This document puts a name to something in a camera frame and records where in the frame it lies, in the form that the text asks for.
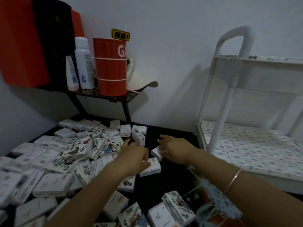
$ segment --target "white wall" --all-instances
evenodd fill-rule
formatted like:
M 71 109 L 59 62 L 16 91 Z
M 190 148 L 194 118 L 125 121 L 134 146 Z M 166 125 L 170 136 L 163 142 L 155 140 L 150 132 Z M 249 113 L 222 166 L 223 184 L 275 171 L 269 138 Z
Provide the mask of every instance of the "white wall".
M 231 28 L 254 28 L 253 54 L 303 57 L 303 0 L 62 1 L 81 14 L 91 50 L 92 38 L 108 38 L 112 28 L 130 32 L 127 52 L 136 71 L 159 82 L 158 88 L 147 88 L 129 104 L 135 122 L 193 131 L 217 39 Z M 223 53 L 237 54 L 240 41 L 228 41 Z M 206 119 L 215 119 L 225 90 L 216 83 Z M 239 90 L 227 122 L 276 127 L 293 98 Z M 89 113 L 124 119 L 119 103 L 80 100 Z M 291 122 L 292 116 L 285 118 L 280 129 Z
M 0 72 L 0 156 L 77 113 L 64 93 L 8 85 Z

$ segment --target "yellow label with black text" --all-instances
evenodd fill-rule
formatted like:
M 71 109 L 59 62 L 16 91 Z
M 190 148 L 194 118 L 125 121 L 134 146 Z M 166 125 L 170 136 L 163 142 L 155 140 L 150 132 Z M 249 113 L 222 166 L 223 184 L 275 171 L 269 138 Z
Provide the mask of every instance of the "yellow label with black text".
M 118 29 L 112 29 L 111 36 L 114 39 L 129 41 L 130 33 Z

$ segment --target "bangle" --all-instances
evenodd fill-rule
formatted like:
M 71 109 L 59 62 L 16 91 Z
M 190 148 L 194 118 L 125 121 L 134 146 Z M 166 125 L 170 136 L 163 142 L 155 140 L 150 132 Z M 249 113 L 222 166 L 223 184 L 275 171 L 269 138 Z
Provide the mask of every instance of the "bangle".
M 238 177 L 238 175 L 240 174 L 240 172 L 242 171 L 242 169 L 239 169 L 236 174 L 234 175 L 234 177 L 232 178 L 232 180 L 230 181 L 228 187 L 226 188 L 226 190 L 224 191 L 224 194 L 226 195 L 226 193 L 229 191 L 230 187 L 232 186 L 232 184 L 234 183 L 234 181 L 236 180 L 236 178 Z

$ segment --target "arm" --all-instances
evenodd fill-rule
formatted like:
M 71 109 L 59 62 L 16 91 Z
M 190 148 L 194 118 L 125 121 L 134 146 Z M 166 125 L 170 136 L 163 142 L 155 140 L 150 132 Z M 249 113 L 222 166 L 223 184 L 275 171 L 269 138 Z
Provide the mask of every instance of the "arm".
M 127 139 L 118 157 L 108 163 L 103 170 L 66 203 L 43 227 L 92 227 L 117 186 L 127 176 L 137 175 L 150 166 L 148 149 L 128 145 Z
M 163 136 L 158 140 L 162 155 L 178 164 L 194 166 L 218 189 L 224 191 L 239 168 L 185 139 Z M 242 171 L 229 191 L 228 198 L 256 226 L 297 226 L 303 223 L 303 203 L 271 186 L 262 179 Z

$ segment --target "red canister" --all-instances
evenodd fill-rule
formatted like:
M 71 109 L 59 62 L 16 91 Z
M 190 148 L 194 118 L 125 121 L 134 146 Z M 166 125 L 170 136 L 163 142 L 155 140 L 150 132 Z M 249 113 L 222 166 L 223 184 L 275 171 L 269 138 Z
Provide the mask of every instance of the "red canister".
M 126 41 L 93 38 L 99 94 L 122 96 L 126 90 Z

